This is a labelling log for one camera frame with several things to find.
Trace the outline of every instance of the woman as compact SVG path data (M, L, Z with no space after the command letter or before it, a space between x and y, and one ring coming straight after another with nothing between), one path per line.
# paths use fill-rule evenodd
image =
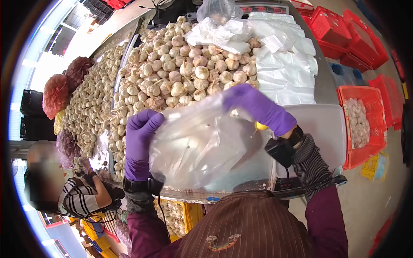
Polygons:
M29 150L24 191L32 207L46 213L86 218L121 206L123 191L105 187L88 160L79 159L83 178L69 178L64 182L55 148L51 142L41 141Z
M337 189L311 135L300 132L291 114L248 84L226 91L224 107L245 109L275 136L291 143L292 165L307 199L308 231L271 192L246 191L219 200L187 235L170 243L166 226L154 209L154 188L148 186L152 182L148 180L149 145L164 117L145 110L128 119L126 132L123 188L132 240L129 255L132 258L348 257Z

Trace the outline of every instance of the apron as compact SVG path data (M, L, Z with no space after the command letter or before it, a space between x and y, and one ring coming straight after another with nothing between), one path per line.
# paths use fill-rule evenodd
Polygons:
M222 198L208 217L182 238L176 257L311 257L302 222L269 191Z

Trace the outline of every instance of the concrete floor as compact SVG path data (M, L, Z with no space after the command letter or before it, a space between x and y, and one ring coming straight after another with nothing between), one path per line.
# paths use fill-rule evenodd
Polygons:
M99 42L108 35L108 32L116 32L130 20L142 14L145 10L138 6L144 5L147 2L147 0L136 0L125 9L117 11L108 22L95 31L96 33L89 35L90 37L88 38L90 38L93 46L89 45L87 50L83 49L84 55L88 56L87 52L90 51L92 53L99 46ZM310 2L314 7L321 5L340 15L343 14L345 9L349 9L361 17L374 30L375 34L380 37L390 56L390 48L386 40L382 38L380 33L365 18L353 0L311 0ZM338 60L329 58L327 58L327 61L338 63ZM377 70L363 73L363 79L368 85L368 80L375 79L381 73L393 78L400 86L399 90L401 92L401 82L391 58ZM372 182L363 177L361 175L362 166L359 166L343 172L343 175L348 179L348 183L338 188L349 241L349 257L351 258L368 257L368 251L373 246L374 236L396 210L403 191L407 169L402 164L400 131L393 131L392 128L389 129L388 143L384 152L390 155L390 167L384 182ZM305 208L303 201L300 199L290 201L291 213L306 225L304 217ZM116 247L114 243L113 249L114 251L124 251L123 246Z

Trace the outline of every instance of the striped shirt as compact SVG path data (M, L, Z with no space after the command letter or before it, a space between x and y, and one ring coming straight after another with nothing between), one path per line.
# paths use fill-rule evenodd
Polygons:
M99 209L95 194L96 190L92 186L76 186L75 181L69 178L64 184L63 192L60 194L58 208L63 214L83 217Z

